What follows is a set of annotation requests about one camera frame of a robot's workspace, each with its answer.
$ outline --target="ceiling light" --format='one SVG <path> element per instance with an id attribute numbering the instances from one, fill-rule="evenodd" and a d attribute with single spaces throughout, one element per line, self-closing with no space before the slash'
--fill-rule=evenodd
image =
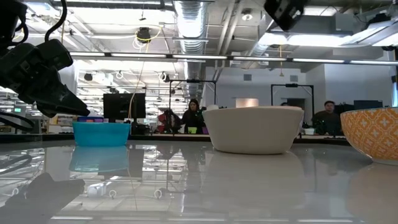
<path id="1" fill-rule="evenodd" d="M 271 34 L 265 33 L 259 40 L 261 45 L 285 45 L 287 44 L 287 39 L 283 34 Z"/>
<path id="2" fill-rule="evenodd" d="M 208 60 L 226 60 L 226 56 L 214 56 L 214 55 L 173 55 L 173 58 L 180 59 L 208 59 Z"/>
<path id="3" fill-rule="evenodd" d="M 343 37 L 335 35 L 298 34 L 291 35 L 288 38 L 287 44 L 309 47 L 338 47 L 343 41 Z"/>
<path id="4" fill-rule="evenodd" d="M 135 57 L 135 58 L 166 58 L 165 54 L 127 54 L 113 53 L 112 57 Z"/>
<path id="5" fill-rule="evenodd" d="M 344 63 L 344 60 L 335 59 L 309 59 L 309 58 L 294 58 L 293 62 L 313 62 L 313 63 Z"/>
<path id="6" fill-rule="evenodd" d="M 243 14 L 243 16 L 242 16 L 243 21 L 249 21 L 249 20 L 253 19 L 250 8 L 243 9 L 242 14 Z"/>
<path id="7" fill-rule="evenodd" d="M 285 62 L 287 59 L 286 58 L 272 58 L 272 57 L 234 57 L 234 60 Z"/>
<path id="8" fill-rule="evenodd" d="M 375 43 L 375 47 L 395 46 L 398 44 L 398 34 L 392 34 L 391 36 Z"/>
<path id="9" fill-rule="evenodd" d="M 352 60 L 349 63 L 355 65 L 398 65 L 398 62 L 385 62 L 377 60 Z"/>
<path id="10" fill-rule="evenodd" d="M 71 56 L 92 56 L 92 57 L 104 57 L 105 53 L 100 52 L 70 52 Z"/>

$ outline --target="white bowl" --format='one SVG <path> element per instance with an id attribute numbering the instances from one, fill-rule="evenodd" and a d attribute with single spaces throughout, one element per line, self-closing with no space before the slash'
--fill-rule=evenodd
<path id="1" fill-rule="evenodd" d="M 241 154 L 281 154 L 300 132 L 304 111 L 293 106 L 259 106 L 206 111 L 215 149 Z"/>

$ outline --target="orange patterned bowl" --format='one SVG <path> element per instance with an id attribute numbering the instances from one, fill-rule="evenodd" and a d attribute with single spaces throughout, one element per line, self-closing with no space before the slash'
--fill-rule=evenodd
<path id="1" fill-rule="evenodd" d="M 374 162 L 398 166 L 398 108 L 345 112 L 341 126 L 356 150 Z"/>

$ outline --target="black jacket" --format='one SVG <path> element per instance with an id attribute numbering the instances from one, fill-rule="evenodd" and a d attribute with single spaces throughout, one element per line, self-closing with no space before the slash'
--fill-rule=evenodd
<path id="1" fill-rule="evenodd" d="M 197 134 L 203 133 L 203 116 L 200 111 L 187 110 L 182 116 L 182 123 L 185 124 L 184 133 L 188 133 L 188 128 L 197 128 Z"/>

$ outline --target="woman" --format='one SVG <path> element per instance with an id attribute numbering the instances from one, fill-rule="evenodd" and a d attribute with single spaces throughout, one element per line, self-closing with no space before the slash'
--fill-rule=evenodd
<path id="1" fill-rule="evenodd" d="M 185 124 L 184 133 L 189 133 L 188 128 L 196 128 L 196 134 L 203 132 L 203 117 L 199 111 L 199 103 L 196 99 L 192 99 L 189 102 L 189 109 L 182 116 L 182 123 Z"/>

